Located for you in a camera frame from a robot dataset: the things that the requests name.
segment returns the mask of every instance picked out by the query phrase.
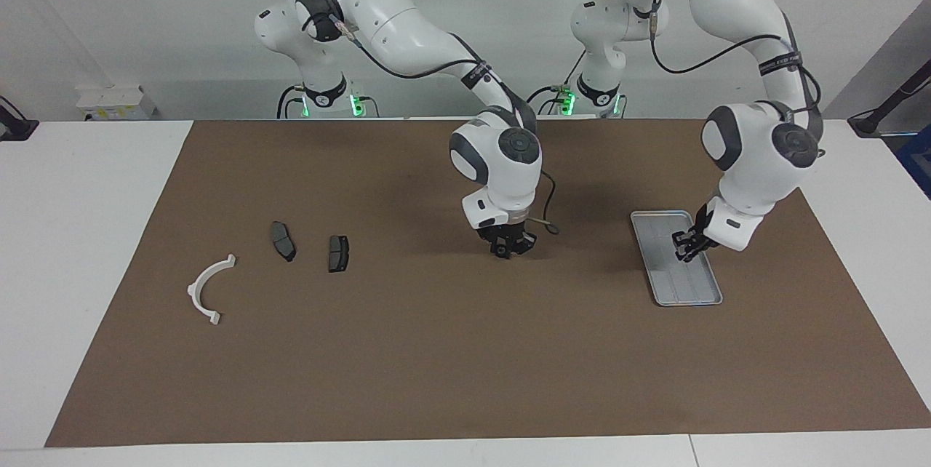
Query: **blue object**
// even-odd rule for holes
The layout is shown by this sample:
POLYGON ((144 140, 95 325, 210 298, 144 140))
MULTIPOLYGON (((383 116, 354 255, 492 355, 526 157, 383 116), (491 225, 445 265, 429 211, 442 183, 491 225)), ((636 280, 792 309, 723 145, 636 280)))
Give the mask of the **blue object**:
POLYGON ((924 195, 931 199, 931 125, 898 149, 895 158, 924 191, 924 195))

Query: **white plastic bracket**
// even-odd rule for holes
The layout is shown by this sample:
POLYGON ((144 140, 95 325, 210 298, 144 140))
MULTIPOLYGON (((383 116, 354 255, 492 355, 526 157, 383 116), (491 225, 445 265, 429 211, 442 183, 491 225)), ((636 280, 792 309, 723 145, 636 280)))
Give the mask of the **white plastic bracket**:
POLYGON ((200 292, 204 290, 204 284, 207 283, 207 280, 212 278, 214 274, 223 271, 223 269, 233 268, 236 265, 236 256, 229 255, 229 258, 226 258, 222 262, 216 262, 204 269, 200 273, 200 276, 197 277, 197 280, 187 286, 187 294, 190 295, 193 301, 193 307, 197 308, 197 311, 203 312, 203 314, 210 318, 210 322, 214 325, 219 324, 220 314, 217 311, 208 311, 204 308, 203 304, 200 303, 200 292))

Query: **white table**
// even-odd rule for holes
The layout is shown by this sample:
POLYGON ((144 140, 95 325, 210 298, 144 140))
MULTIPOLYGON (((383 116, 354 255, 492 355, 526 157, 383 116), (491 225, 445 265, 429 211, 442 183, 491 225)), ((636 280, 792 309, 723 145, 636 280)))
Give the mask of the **white table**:
MULTIPOLYGON (((931 430, 43 450, 190 126, 44 123, 0 143, 0 465, 931 464, 931 430)), ((822 145, 802 190, 929 404, 931 202, 881 141, 838 121, 822 145)))

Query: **brown paper mat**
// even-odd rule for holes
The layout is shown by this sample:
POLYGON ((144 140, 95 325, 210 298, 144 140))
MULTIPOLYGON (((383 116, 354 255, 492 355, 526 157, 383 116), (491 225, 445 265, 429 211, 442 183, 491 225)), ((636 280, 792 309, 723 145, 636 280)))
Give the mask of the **brown paper mat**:
POLYGON ((712 252, 724 305, 652 303, 628 216, 708 198, 701 125, 543 123, 563 233, 501 261, 455 123, 196 123, 47 446, 931 427, 800 193, 712 252))

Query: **metal tray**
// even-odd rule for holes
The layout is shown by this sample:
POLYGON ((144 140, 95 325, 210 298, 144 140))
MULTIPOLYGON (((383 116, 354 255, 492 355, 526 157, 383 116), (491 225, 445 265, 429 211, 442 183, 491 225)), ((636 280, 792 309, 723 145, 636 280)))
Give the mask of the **metal tray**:
POLYGON ((656 303, 663 307, 718 305, 721 289, 704 252, 691 263, 676 258, 672 233, 688 231, 692 216, 685 211, 637 211, 631 215, 656 303))

